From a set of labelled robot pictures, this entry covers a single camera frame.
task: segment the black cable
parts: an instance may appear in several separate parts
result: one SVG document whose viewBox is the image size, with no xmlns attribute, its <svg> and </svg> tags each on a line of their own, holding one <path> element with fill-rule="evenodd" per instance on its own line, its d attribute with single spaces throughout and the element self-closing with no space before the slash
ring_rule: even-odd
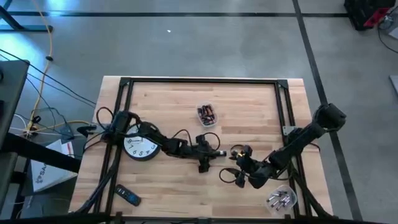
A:
<svg viewBox="0 0 398 224">
<path fill-rule="evenodd" d="M 217 148 L 216 148 L 215 150 L 219 149 L 220 146 L 221 146 L 220 137 L 218 137 L 218 135 L 217 135 L 216 133 L 212 133 L 212 132 L 207 132 L 207 133 L 205 133 L 205 134 L 203 134 L 203 135 L 205 136 L 205 135 L 207 135 L 207 134 L 212 134 L 212 135 L 216 136 L 216 138 L 217 138 L 217 140 L 218 140 L 218 146 L 217 146 Z"/>
<path fill-rule="evenodd" d="M 192 147 L 191 135 L 189 134 L 189 131 L 186 130 L 186 129 L 181 129 L 181 130 L 177 131 L 177 133 L 175 133 L 175 134 L 173 135 L 173 137 L 171 137 L 171 138 L 174 138 L 175 136 L 177 136 L 178 134 L 180 134 L 182 131 L 185 131 L 185 132 L 188 134 L 189 144 L 190 144 L 191 147 Z"/>
<path fill-rule="evenodd" d="M 102 125 L 102 123 L 100 122 L 100 111 L 101 110 L 107 110 L 111 115 L 112 115 L 112 120 L 113 120 L 113 113 L 112 113 L 112 111 L 109 109 L 109 108 L 107 108 L 107 107 L 105 107 L 105 106 L 102 106 L 102 107 L 100 107 L 98 110 L 97 110 L 97 112 L 96 112 L 96 114 L 95 114 L 95 117 L 96 117 L 96 119 L 97 119 L 97 122 L 98 122 L 98 124 L 101 126 L 101 128 L 103 128 L 104 130 L 106 129 L 103 125 Z"/>
<path fill-rule="evenodd" d="M 51 85 L 51 84 L 49 84 L 49 83 L 47 83 L 47 82 L 45 82 L 45 81 L 39 79 L 39 78 L 37 78 L 37 77 L 35 77 L 34 75 L 32 75 L 32 74 L 30 74 L 30 73 L 28 73 L 28 75 L 30 75 L 32 78 L 35 78 L 35 79 L 37 79 L 38 81 L 40 81 L 40 82 L 42 82 L 42 83 L 44 83 L 44 84 L 46 84 L 46 85 L 48 85 L 48 86 L 51 86 L 52 88 L 54 88 L 54 89 L 56 89 L 56 90 L 58 90 L 58 91 L 61 91 L 62 93 L 64 93 L 64 94 L 66 94 L 66 95 L 68 95 L 68 96 L 74 98 L 75 100 L 78 100 L 78 101 L 80 101 L 80 102 L 82 102 L 82 103 L 85 103 L 85 104 L 87 104 L 88 106 L 90 106 L 90 107 L 92 107 L 92 108 L 95 108 L 95 106 L 93 106 L 93 105 L 91 105 L 91 104 L 89 104 L 89 103 L 87 103 L 87 102 L 85 102 L 85 101 L 83 101 L 83 100 L 81 100 L 81 99 L 79 99 L 79 98 L 77 98 L 77 97 L 75 97 L 75 96 L 73 96 L 73 95 L 71 95 L 71 94 L 69 94 L 69 93 L 67 93 L 67 92 L 65 92 L 65 91 L 63 91 L 63 90 L 61 90 L 61 89 L 59 89 L 59 88 L 57 88 L 57 87 L 55 87 L 55 86 L 53 86 L 53 85 Z"/>
<path fill-rule="evenodd" d="M 99 140 L 99 141 L 96 141 L 96 142 L 94 142 L 93 144 L 87 146 L 87 147 L 84 149 L 83 153 L 85 153 L 85 152 L 87 151 L 87 149 L 89 149 L 90 147 L 95 146 L 96 144 L 98 144 L 98 143 L 100 143 L 100 142 L 102 142 L 102 141 Z"/>
<path fill-rule="evenodd" d="M 17 59 L 23 61 L 23 62 L 25 62 L 26 64 L 28 64 L 29 66 L 31 66 L 32 68 L 36 69 L 38 72 L 40 72 L 41 74 L 43 74 L 44 76 L 48 77 L 49 79 L 51 79 L 51 80 L 53 80 L 54 82 L 58 83 L 59 85 L 63 86 L 63 87 L 66 88 L 67 90 L 71 91 L 71 92 L 72 92 L 73 94 L 75 94 L 76 96 L 79 96 L 80 98 L 82 98 L 82 99 L 84 99 L 84 100 L 86 100 L 86 101 L 89 101 L 90 103 L 92 103 L 92 104 L 94 104 L 94 105 L 96 104 L 96 103 L 92 102 L 91 100 L 89 100 L 89 99 L 87 99 L 87 98 L 84 98 L 84 97 L 80 96 L 79 94 L 75 93 L 73 90 L 71 90 L 71 89 L 70 89 L 69 87 L 67 87 L 66 85 L 60 83 L 60 82 L 57 81 L 56 79 L 52 78 L 51 76 L 49 76 L 49 75 L 47 75 L 46 73 L 42 72 L 41 70 L 39 70 L 39 69 L 36 68 L 35 66 L 31 65 L 28 61 L 23 60 L 23 59 L 21 59 L 20 57 L 17 57 L 17 56 L 15 56 L 15 55 L 13 55 L 13 54 L 11 54 L 11 53 L 9 53 L 9 52 L 6 52 L 6 51 L 3 50 L 3 49 L 0 49 L 0 51 L 6 53 L 6 54 L 8 54 L 8 55 L 11 55 L 11 56 L 13 56 L 13 57 L 15 57 L 15 58 L 17 58 Z"/>
<path fill-rule="evenodd" d="M 398 51 L 396 51 L 396 50 L 390 48 L 389 46 L 387 46 L 387 44 L 384 43 L 384 41 L 381 39 L 381 35 L 380 35 L 380 24 L 377 25 L 377 34 L 378 34 L 378 36 L 379 36 L 380 42 L 381 42 L 387 49 L 389 49 L 390 51 L 392 51 L 392 52 L 398 54 Z"/>
<path fill-rule="evenodd" d="M 290 166 L 290 165 L 291 165 L 291 162 L 290 162 L 285 168 L 283 168 L 283 169 L 281 170 L 281 172 L 285 172 L 285 171 L 287 170 L 288 166 Z M 226 168 L 222 168 L 222 169 L 220 170 L 220 172 L 218 173 L 218 177 L 220 178 L 220 180 L 221 180 L 222 182 L 227 183 L 227 184 L 232 184 L 233 182 L 235 182 L 236 179 L 230 180 L 230 181 L 224 180 L 224 179 L 221 177 L 221 173 L 222 173 L 223 171 L 225 171 L 225 170 L 227 170 L 227 171 L 230 172 L 230 173 L 233 173 L 233 172 L 240 172 L 241 174 L 245 175 L 247 178 L 250 178 L 250 179 L 258 179 L 258 178 L 256 178 L 256 177 L 251 177 L 249 174 L 247 174 L 247 173 L 245 173 L 245 172 L 243 172 L 243 171 L 241 171 L 241 170 L 238 170 L 238 169 L 235 169 L 235 168 L 226 167 Z M 271 179 L 271 180 L 279 180 L 279 181 L 286 181 L 286 180 L 289 180 L 290 178 L 292 178 L 292 176 L 293 176 L 293 173 L 291 173 L 287 178 L 268 177 L 268 179 Z"/>
<path fill-rule="evenodd" d="M 222 173 L 224 170 L 227 170 L 227 171 L 228 171 L 228 170 L 231 170 L 231 169 L 237 170 L 237 169 L 235 169 L 235 168 L 229 168 L 229 167 L 222 168 L 222 169 L 220 170 L 220 172 L 218 173 L 218 177 L 220 178 L 220 180 L 221 180 L 222 182 L 227 183 L 227 184 L 232 184 L 233 182 L 235 182 L 236 179 L 228 181 L 228 180 L 224 180 L 224 179 L 221 177 L 221 173 Z"/>
<path fill-rule="evenodd" d="M 42 110 L 50 110 L 50 111 L 51 111 L 51 110 L 55 110 L 55 112 L 57 112 L 57 114 L 58 114 L 60 117 L 62 117 L 63 122 L 65 123 L 65 126 L 66 126 L 68 129 L 72 130 L 72 128 L 71 128 L 71 126 L 69 125 L 69 123 L 68 123 L 67 119 L 65 118 L 65 116 L 62 115 L 56 108 L 53 108 L 53 107 L 39 108 L 39 109 L 34 109 L 34 110 L 32 110 L 31 113 L 33 113 L 34 111 L 42 111 Z"/>
<path fill-rule="evenodd" d="M 46 102 L 46 100 L 43 98 L 43 96 L 40 94 L 40 91 L 36 88 L 36 86 L 32 83 L 32 81 L 30 81 L 28 78 L 26 78 L 26 80 L 32 85 L 32 87 L 36 90 L 36 92 L 39 94 L 39 97 L 43 100 L 43 102 L 47 105 L 48 108 L 51 108 L 51 106 Z M 55 125 L 57 124 L 57 121 L 55 120 L 55 116 L 54 113 L 52 112 L 52 110 L 50 110 L 51 115 L 52 115 L 52 119 L 54 120 L 54 125 L 52 127 L 53 130 L 55 130 Z"/>
<path fill-rule="evenodd" d="M 91 139 L 87 140 L 87 141 L 84 143 L 84 145 L 83 145 L 83 153 L 85 153 L 85 151 L 86 151 L 89 147 L 94 146 L 95 144 L 98 144 L 99 142 L 101 142 L 101 140 L 100 140 L 100 141 L 94 142 L 93 144 L 91 144 L 91 145 L 89 145 L 89 146 L 86 147 L 86 145 L 87 145 L 87 143 L 88 143 L 89 141 L 93 140 L 94 138 L 96 138 L 97 136 L 99 136 L 100 134 L 103 134 L 103 133 L 104 133 L 104 131 L 101 132 L 101 133 L 96 134 L 94 137 L 92 137 Z"/>
<path fill-rule="evenodd" d="M 385 15 L 385 16 L 391 15 L 396 9 L 398 9 L 398 6 L 396 6 L 395 8 L 393 8 L 393 10 L 391 10 L 391 11 L 390 11 L 387 15 Z M 379 36 L 380 42 L 381 42 L 387 49 L 389 49 L 390 51 L 392 51 L 392 52 L 398 54 L 398 50 L 394 50 L 394 49 L 390 48 L 390 47 L 381 39 L 381 36 L 380 36 L 380 24 L 381 24 L 381 23 L 382 23 L 382 22 L 379 22 L 379 23 L 377 24 L 377 35 Z"/>
<path fill-rule="evenodd" d="M 319 149 L 319 151 L 321 151 L 321 147 L 319 147 L 319 145 L 317 145 L 317 144 L 314 144 L 314 143 L 310 143 L 310 145 L 311 145 L 311 146 L 315 146 L 315 147 L 317 147 L 317 148 Z"/>
</svg>

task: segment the wooden tabletop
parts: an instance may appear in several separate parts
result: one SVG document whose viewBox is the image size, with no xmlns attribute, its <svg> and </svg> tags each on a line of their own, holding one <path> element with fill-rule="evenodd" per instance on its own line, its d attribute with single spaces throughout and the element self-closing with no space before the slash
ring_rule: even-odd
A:
<svg viewBox="0 0 398 224">
<path fill-rule="evenodd" d="M 113 110 L 119 80 L 120 77 L 103 78 L 96 110 L 102 106 Z M 288 79 L 288 82 L 296 124 L 304 127 L 311 121 L 311 114 L 303 80 Z M 219 119 L 210 129 L 201 126 L 195 111 L 196 105 L 206 101 L 213 104 Z M 130 111 L 137 113 L 143 121 L 154 123 L 168 137 L 180 129 L 187 129 L 194 140 L 198 134 L 213 131 L 221 139 L 220 149 L 228 153 L 235 144 L 248 144 L 257 160 L 282 147 L 272 85 L 135 83 Z M 109 123 L 111 117 L 101 113 L 100 120 Z M 179 137 L 186 139 L 187 135 L 180 134 Z M 215 138 L 207 136 L 206 139 L 216 146 Z M 97 186 L 105 146 L 101 143 L 85 152 L 70 211 L 80 208 Z M 332 213 L 318 149 L 306 147 L 302 159 L 309 189 L 324 209 Z M 115 195 L 112 213 L 123 212 L 124 216 L 135 217 L 272 218 L 264 201 L 272 190 L 282 184 L 288 185 L 287 181 L 268 180 L 260 189 L 254 189 L 246 182 L 245 188 L 240 189 L 234 184 L 223 183 L 218 177 L 222 168 L 237 167 L 234 161 L 219 157 L 210 165 L 209 172 L 199 174 L 196 160 L 177 159 L 159 152 L 152 160 L 138 162 L 122 153 L 117 183 L 142 197 L 142 202 L 134 207 Z M 107 195 L 108 187 L 104 191 L 101 211 L 104 211 Z"/>
</svg>

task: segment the concrete floor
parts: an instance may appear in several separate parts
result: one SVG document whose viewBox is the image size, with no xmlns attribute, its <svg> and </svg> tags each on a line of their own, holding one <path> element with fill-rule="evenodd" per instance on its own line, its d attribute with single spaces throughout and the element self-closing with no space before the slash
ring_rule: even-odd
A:
<svg viewBox="0 0 398 224">
<path fill-rule="evenodd" d="M 291 0 L 37 1 L 44 11 L 295 12 Z M 299 4 L 304 13 L 345 12 L 343 0 L 299 0 Z M 35 11 L 35 8 L 30 1 L 13 0 L 9 11 Z M 40 17 L 15 18 L 21 24 L 42 24 Z M 320 104 L 295 17 L 47 17 L 47 20 L 55 28 L 55 61 L 49 74 L 93 101 L 98 96 L 102 76 L 142 75 L 303 78 L 312 111 Z M 356 32 L 347 18 L 304 18 L 304 22 L 326 96 L 347 114 L 347 123 L 338 135 L 363 218 L 394 223 L 398 220 L 395 211 L 398 197 L 394 191 L 398 188 L 395 173 L 398 97 L 388 77 L 397 75 L 398 55 L 380 43 L 375 29 Z M 398 49 L 398 41 L 383 38 Z M 46 33 L 2 32 L 0 40 L 0 48 L 44 68 L 44 57 L 49 51 Z M 30 72 L 40 77 L 34 70 Z M 26 84 L 17 112 L 28 116 L 36 97 L 35 90 Z M 50 87 L 44 88 L 44 97 L 68 120 L 92 119 L 92 108 Z M 44 124 L 51 125 L 50 116 L 43 116 Z M 13 126 L 22 127 L 18 120 Z M 40 141 L 51 140 L 54 138 L 46 136 Z M 350 219 L 328 136 L 321 138 L 320 147 L 333 211 L 341 218 Z M 47 195 L 37 196 L 33 205 L 38 206 L 24 210 L 22 216 L 40 216 L 40 204 L 44 215 L 67 212 L 65 202 L 51 198 L 70 198 L 73 184 L 69 181 Z M 1 218 L 7 218 L 7 214 L 3 211 Z"/>
</svg>

